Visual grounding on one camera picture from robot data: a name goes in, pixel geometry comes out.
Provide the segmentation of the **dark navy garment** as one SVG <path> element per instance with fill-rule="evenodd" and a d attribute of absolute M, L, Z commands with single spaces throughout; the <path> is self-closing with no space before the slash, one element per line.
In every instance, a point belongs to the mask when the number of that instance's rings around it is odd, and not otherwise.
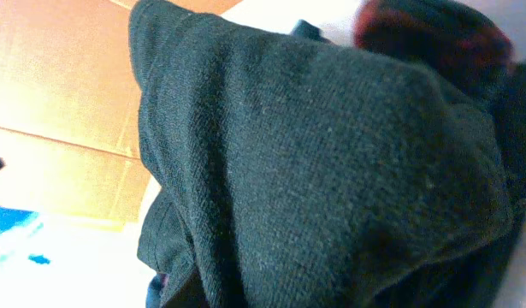
<path fill-rule="evenodd" d="M 149 307 L 490 307 L 526 217 L 526 62 L 421 61 L 140 1 Z"/>

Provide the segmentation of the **red navy plaid shirt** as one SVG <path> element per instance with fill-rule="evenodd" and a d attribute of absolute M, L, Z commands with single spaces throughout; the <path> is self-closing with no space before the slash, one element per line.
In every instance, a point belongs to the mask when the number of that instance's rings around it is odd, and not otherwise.
<path fill-rule="evenodd" d="M 513 46 L 481 12 L 450 0 L 370 0 L 354 44 L 402 61 L 421 61 L 468 92 L 513 70 Z"/>

